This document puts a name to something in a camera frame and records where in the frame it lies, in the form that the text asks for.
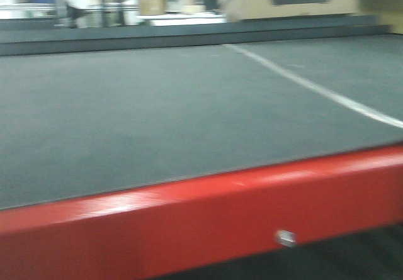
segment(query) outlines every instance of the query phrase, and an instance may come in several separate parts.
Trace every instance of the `conveyor belt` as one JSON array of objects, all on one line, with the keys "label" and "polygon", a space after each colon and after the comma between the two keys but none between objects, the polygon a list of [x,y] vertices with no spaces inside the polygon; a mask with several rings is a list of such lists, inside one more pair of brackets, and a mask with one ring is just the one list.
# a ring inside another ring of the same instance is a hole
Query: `conveyor belt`
[{"label": "conveyor belt", "polygon": [[[403,119],[397,35],[244,44]],[[1,57],[0,208],[402,140],[223,46]]]}]

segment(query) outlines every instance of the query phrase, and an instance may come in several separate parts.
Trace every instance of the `white line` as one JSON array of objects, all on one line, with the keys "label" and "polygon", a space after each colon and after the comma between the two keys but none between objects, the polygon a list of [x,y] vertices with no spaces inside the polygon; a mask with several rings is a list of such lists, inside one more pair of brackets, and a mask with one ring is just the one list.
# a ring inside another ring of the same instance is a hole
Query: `white line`
[{"label": "white line", "polygon": [[260,64],[265,66],[267,69],[275,71],[278,74],[282,75],[283,77],[289,79],[290,81],[297,83],[298,85],[301,85],[302,87],[307,88],[313,92],[316,92],[317,94],[320,94],[321,96],[324,96],[325,98],[330,99],[330,100],[340,104],[341,106],[344,106],[348,109],[351,109],[355,112],[358,112],[362,115],[372,118],[373,120],[377,120],[382,123],[388,124],[390,126],[394,126],[394,127],[403,129],[403,121],[400,121],[397,118],[386,115],[371,107],[368,107],[364,104],[356,102],[353,99],[347,98],[346,96],[342,96],[341,94],[338,94],[326,87],[313,83],[310,80],[308,80],[304,77],[298,76],[297,74],[294,74],[293,72],[291,72],[287,69],[284,69],[283,67],[275,64],[274,62],[272,62],[266,58],[263,58],[260,55],[257,55],[253,52],[250,52],[246,49],[243,49],[240,46],[237,46],[234,44],[223,44],[223,46],[225,46],[231,50],[234,50],[235,52],[241,53],[241,54],[259,62]]}]

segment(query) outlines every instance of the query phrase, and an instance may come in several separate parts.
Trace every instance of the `metal screw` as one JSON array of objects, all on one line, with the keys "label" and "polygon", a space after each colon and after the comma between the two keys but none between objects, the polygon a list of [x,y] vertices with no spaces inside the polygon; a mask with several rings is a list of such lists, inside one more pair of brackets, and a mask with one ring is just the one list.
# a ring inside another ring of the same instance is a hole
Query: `metal screw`
[{"label": "metal screw", "polygon": [[279,244],[285,247],[294,247],[297,244],[295,234],[285,230],[277,231],[275,239]]}]

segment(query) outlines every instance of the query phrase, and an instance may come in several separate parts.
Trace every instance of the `gray felt surface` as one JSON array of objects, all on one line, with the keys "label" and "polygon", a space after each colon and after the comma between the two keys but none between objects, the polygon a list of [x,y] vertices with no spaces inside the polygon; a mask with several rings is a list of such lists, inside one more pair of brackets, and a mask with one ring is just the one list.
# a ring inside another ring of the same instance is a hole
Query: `gray felt surface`
[{"label": "gray felt surface", "polygon": [[[403,118],[403,38],[243,44]],[[0,209],[403,139],[223,46],[0,58]]]}]

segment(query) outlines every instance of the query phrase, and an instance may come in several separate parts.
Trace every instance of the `red metal frame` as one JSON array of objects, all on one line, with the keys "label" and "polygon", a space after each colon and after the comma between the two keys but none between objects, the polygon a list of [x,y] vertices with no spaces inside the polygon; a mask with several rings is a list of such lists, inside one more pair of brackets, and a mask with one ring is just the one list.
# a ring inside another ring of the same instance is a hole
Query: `red metal frame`
[{"label": "red metal frame", "polygon": [[134,280],[403,221],[403,145],[0,211],[0,279]]}]

